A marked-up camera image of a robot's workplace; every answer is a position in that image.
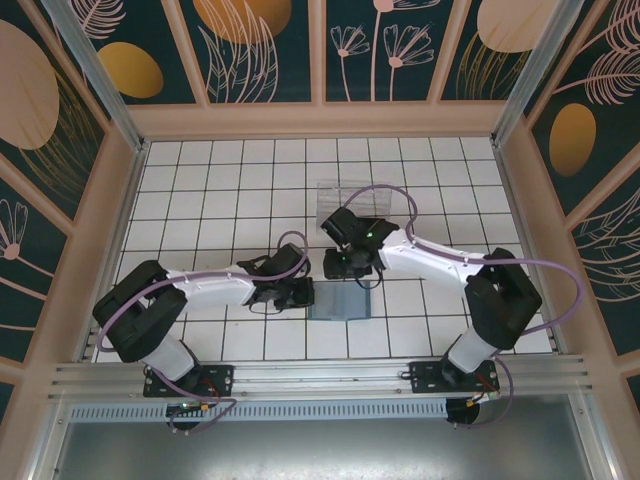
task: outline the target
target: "yellow oval shape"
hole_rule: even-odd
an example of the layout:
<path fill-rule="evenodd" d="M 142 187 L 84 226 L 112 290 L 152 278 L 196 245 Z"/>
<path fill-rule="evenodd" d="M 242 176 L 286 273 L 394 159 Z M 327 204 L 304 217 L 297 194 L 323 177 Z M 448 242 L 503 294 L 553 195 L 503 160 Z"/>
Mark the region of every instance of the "yellow oval shape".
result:
<path fill-rule="evenodd" d="M 596 141 L 596 119 L 584 105 L 566 105 L 553 121 L 549 139 L 551 165 L 570 177 L 584 167 Z"/>
<path fill-rule="evenodd" d="M 483 0 L 478 10 L 480 40 L 496 52 L 531 50 L 556 3 L 557 0 Z"/>
<path fill-rule="evenodd" d="M 29 35 L 0 20 L 0 138 L 33 150 L 49 141 L 58 124 L 56 73 Z"/>
<path fill-rule="evenodd" d="M 140 47 L 126 42 L 105 45 L 98 52 L 119 92 L 135 98 L 157 95 L 164 86 L 156 61 Z"/>
<path fill-rule="evenodd" d="M 259 31 L 253 33 L 249 41 L 252 27 L 245 2 L 256 22 L 263 19 L 273 37 L 289 23 L 291 0 L 193 0 L 193 6 L 207 27 L 220 38 L 233 43 L 258 43 L 263 40 Z"/>

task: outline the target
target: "transparent plastic container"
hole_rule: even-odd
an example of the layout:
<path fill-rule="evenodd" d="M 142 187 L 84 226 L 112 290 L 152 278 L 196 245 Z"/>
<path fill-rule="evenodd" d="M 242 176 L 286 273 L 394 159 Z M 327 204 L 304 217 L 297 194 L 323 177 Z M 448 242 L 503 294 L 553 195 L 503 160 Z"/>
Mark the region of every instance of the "transparent plastic container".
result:
<path fill-rule="evenodd" d="M 369 186 L 367 182 L 318 182 L 318 205 L 316 210 L 316 230 L 342 206 L 351 195 L 359 189 Z M 389 220 L 391 215 L 391 190 L 368 190 L 358 195 L 349 204 L 351 210 L 358 217 L 376 217 Z"/>

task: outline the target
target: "black mounting bracket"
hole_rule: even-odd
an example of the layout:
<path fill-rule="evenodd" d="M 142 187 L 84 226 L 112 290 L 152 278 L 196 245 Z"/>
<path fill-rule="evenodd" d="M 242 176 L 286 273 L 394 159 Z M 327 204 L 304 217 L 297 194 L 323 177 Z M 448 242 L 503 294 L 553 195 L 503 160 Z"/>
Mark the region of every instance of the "black mounting bracket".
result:
<path fill-rule="evenodd" d="M 443 377 L 442 362 L 440 360 L 411 362 L 409 371 L 403 372 L 401 378 L 411 382 L 413 393 L 472 394 L 487 389 L 482 380 L 485 380 L 496 391 L 500 391 L 496 365 L 491 360 L 482 362 L 475 372 L 463 376 L 461 381 L 455 385 L 447 382 Z"/>
<path fill-rule="evenodd" d="M 211 396 L 209 384 L 213 385 L 221 397 L 230 397 L 233 389 L 233 365 L 202 365 L 199 382 L 191 390 L 203 397 Z M 183 395 L 169 388 L 150 368 L 144 370 L 145 380 L 142 395 L 145 398 L 175 398 Z"/>

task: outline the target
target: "metal plate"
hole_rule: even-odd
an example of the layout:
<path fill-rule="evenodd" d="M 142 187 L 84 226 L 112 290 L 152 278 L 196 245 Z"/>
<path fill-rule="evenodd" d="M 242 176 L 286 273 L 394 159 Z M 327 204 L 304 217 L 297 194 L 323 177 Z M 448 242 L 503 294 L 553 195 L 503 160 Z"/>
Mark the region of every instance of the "metal plate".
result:
<path fill-rule="evenodd" d="M 500 390 L 496 365 L 491 360 L 482 362 L 475 373 L 467 375 L 456 386 L 452 386 L 444 380 L 439 361 L 412 362 L 409 364 L 409 375 L 413 393 L 481 392 L 486 390 L 486 387 L 478 379 L 478 375 L 481 375 L 493 388 Z"/>
<path fill-rule="evenodd" d="M 202 366 L 202 380 L 209 380 L 215 389 L 218 391 L 221 397 L 230 397 L 231 389 L 233 387 L 233 365 L 203 365 Z M 171 388 L 167 387 L 165 383 L 153 373 L 151 369 L 145 369 L 145 383 L 142 395 L 146 398 L 175 398 L 184 397 L 177 392 L 174 392 Z M 201 384 L 203 387 L 202 392 L 194 392 L 198 395 L 206 396 L 209 392 L 206 389 L 205 384 Z"/>

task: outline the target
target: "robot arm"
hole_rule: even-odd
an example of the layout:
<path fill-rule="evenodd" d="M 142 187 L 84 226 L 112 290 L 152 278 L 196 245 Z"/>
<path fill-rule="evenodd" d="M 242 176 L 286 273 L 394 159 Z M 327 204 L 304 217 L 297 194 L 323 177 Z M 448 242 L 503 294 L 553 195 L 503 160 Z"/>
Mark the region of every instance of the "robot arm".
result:
<path fill-rule="evenodd" d="M 464 292 L 472 326 L 450 347 L 441 364 L 442 376 L 451 385 L 475 372 L 496 351 L 513 348 L 542 304 L 519 265 L 469 263 L 470 259 L 514 258 L 507 250 L 482 255 L 417 239 L 432 250 L 461 258 L 451 260 L 417 248 L 398 225 L 356 217 L 346 208 L 336 210 L 322 228 L 338 245 L 326 251 L 327 278 L 357 279 L 373 269 L 402 270 Z"/>
<path fill-rule="evenodd" d="M 215 305 L 246 305 L 273 301 L 277 310 L 300 308 L 313 303 L 313 281 L 307 277 L 309 262 L 292 275 L 277 281 L 255 280 L 285 273 L 302 260 L 293 244 L 279 248 L 273 257 L 262 256 L 238 262 L 195 281 L 182 280 L 158 288 L 146 296 L 149 305 L 136 302 L 107 332 L 107 337 L 123 362 L 141 361 L 162 373 L 187 391 L 199 381 L 199 362 L 180 341 L 167 335 L 171 325 L 184 312 Z M 251 275 L 254 280 L 233 276 Z M 142 289 L 185 272 L 163 269 L 155 260 L 142 262 L 95 306 L 93 315 L 104 326 L 107 321 Z"/>

